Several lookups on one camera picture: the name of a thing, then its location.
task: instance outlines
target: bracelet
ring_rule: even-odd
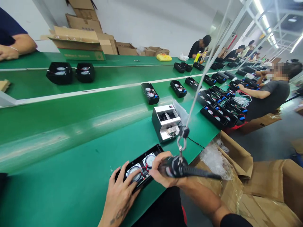
[[[12,47],[12,46],[9,46],[10,48],[13,48],[14,50],[16,50],[16,51],[18,51],[15,47]],[[19,51],[18,51],[18,53],[19,53]]]

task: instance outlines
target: gray shirt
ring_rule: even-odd
[[[270,81],[260,90],[268,91],[270,95],[264,99],[252,97],[252,101],[247,107],[246,121],[251,121],[274,112],[289,96],[289,85],[285,80]]]

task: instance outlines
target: person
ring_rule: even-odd
[[[0,8],[0,61],[34,52],[35,41],[7,12]]]
[[[238,57],[238,54],[245,50],[245,46],[241,45],[237,49],[232,50],[227,54],[227,56],[224,58],[226,61],[235,61]]]
[[[200,39],[196,41],[192,48],[190,49],[190,52],[188,54],[189,58],[195,58],[197,53],[201,51],[201,54],[205,51],[205,48],[208,47],[209,43],[211,42],[211,36],[206,35],[203,37],[203,39]]]
[[[144,213],[144,215],[133,225],[133,227],[186,227],[181,206],[179,189],[183,190],[193,201],[207,214],[214,227],[241,226],[252,227],[252,225],[239,215],[232,214],[210,189],[203,186],[195,178],[170,178],[165,177],[158,171],[162,159],[172,156],[167,152],[158,154],[152,163],[149,174],[154,180],[162,184],[165,192],[155,203]],[[132,172],[123,182],[126,162],[115,182],[115,175],[120,168],[117,168],[111,175],[106,195],[105,206],[98,227],[118,227],[121,225],[134,200],[139,194],[136,191],[132,194],[137,183],[132,178],[140,173],[140,170]]]
[[[249,44],[248,44],[248,46],[245,48],[245,50],[242,52],[242,54],[241,54],[241,57],[242,58],[244,58],[244,57],[248,57],[250,54],[251,54],[251,52],[254,50],[254,44],[255,43],[255,41],[254,40],[252,40],[252,41],[250,41],[249,42]]]
[[[260,90],[251,90],[239,84],[240,90],[250,95],[252,99],[246,107],[245,121],[263,117],[279,108],[289,96],[289,80],[301,71],[302,63],[300,62],[273,64],[269,72],[255,72],[259,76],[257,84],[260,84]],[[271,81],[262,84],[263,79],[266,78]]]

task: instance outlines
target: open cardboard box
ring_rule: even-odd
[[[104,61],[104,52],[115,54],[116,51],[113,36],[107,34],[57,26],[50,32],[46,37],[53,41],[67,60]]]
[[[98,20],[87,20],[70,14],[65,14],[65,16],[70,28],[103,33]]]

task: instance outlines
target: transparent plastic bag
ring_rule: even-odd
[[[189,59],[189,57],[183,55],[183,53],[181,52],[181,54],[180,54],[180,56],[178,57],[178,59],[179,59],[180,61],[187,61],[187,60]]]

